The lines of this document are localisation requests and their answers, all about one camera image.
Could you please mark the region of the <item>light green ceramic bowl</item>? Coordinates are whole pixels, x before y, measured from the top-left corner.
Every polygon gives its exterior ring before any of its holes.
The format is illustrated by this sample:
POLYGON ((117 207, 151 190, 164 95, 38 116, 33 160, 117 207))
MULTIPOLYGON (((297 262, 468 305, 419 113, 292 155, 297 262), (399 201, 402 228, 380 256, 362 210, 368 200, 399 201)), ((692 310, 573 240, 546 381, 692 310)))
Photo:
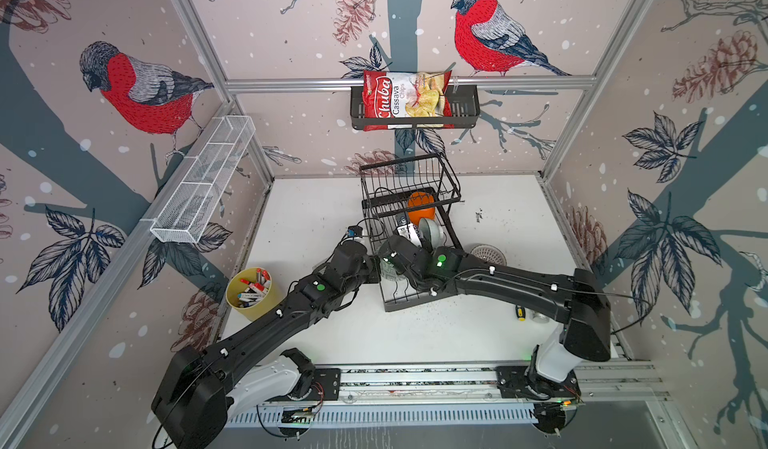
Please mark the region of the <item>light green ceramic bowl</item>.
POLYGON ((428 250, 441 247, 445 244, 446 235, 442 226, 431 218, 422 218, 419 221, 418 230, 422 246, 428 250))

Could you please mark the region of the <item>orange plastic bowl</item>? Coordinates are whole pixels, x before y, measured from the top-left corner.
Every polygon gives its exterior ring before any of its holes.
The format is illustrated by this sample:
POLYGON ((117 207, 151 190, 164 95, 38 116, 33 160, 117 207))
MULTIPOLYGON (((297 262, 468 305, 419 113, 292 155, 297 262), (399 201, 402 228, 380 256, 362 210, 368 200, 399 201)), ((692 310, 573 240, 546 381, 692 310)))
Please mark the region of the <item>orange plastic bowl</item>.
POLYGON ((429 192, 415 191, 407 200, 408 218, 414 225, 418 225, 422 219, 435 217, 434 196, 429 192))

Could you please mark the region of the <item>white line patterned bowl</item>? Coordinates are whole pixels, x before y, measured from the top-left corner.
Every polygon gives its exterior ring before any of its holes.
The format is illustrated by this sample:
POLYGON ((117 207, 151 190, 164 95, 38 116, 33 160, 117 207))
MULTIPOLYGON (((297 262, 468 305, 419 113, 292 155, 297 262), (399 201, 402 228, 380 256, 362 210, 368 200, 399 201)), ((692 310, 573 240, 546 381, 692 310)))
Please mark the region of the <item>white line patterned bowl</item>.
POLYGON ((491 265, 505 266, 507 264, 505 254, 499 248, 489 244, 478 244, 474 246, 471 249, 470 254, 491 265))

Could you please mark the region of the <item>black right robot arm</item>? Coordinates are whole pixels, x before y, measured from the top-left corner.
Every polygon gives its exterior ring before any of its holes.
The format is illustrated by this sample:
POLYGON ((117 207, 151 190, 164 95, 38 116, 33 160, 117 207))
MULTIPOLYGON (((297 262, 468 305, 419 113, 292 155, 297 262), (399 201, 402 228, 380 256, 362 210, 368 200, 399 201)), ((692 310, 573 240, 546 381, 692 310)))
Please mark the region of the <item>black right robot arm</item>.
POLYGON ((611 359, 611 307, 583 269, 546 274, 492 264, 455 247, 431 251, 392 235, 377 250, 419 292, 486 297, 538 312, 557 323, 531 356, 531 381, 564 382, 581 362, 611 359))

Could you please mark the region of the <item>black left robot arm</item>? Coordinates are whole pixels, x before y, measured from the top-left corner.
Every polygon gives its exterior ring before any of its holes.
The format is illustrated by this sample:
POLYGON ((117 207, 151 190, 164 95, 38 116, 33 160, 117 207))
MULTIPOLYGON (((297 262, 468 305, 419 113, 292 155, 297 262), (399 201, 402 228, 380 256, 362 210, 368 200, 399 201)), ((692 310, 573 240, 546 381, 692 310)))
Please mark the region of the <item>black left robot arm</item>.
POLYGON ((205 448, 229 420, 275 397, 308 394, 315 366, 300 350, 266 357, 339 310, 347 294, 379 279, 377 257, 346 240, 272 310, 221 341, 171 359, 151 409, 176 448, 205 448))

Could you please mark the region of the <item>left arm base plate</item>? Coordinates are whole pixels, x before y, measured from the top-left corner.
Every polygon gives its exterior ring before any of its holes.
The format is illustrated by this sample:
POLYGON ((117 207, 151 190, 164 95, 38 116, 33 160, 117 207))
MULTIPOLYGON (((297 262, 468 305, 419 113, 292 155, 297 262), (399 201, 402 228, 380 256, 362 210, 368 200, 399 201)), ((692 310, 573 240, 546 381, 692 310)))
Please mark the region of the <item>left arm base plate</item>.
POLYGON ((336 367, 321 367, 315 369, 312 378, 302 376, 298 388, 287 395, 268 399, 269 403, 317 403, 321 401, 337 401, 341 388, 341 369, 336 367))

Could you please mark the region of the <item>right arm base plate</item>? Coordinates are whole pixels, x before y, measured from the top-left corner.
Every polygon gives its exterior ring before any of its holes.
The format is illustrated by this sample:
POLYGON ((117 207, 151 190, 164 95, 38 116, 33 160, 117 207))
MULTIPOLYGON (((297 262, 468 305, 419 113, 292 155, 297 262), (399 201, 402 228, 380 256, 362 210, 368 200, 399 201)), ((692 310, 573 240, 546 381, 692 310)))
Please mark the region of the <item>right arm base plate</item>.
POLYGON ((571 371, 563 382, 553 382, 534 374, 528 366, 497 366, 497 388, 503 399, 549 401, 581 397, 575 372, 571 371))

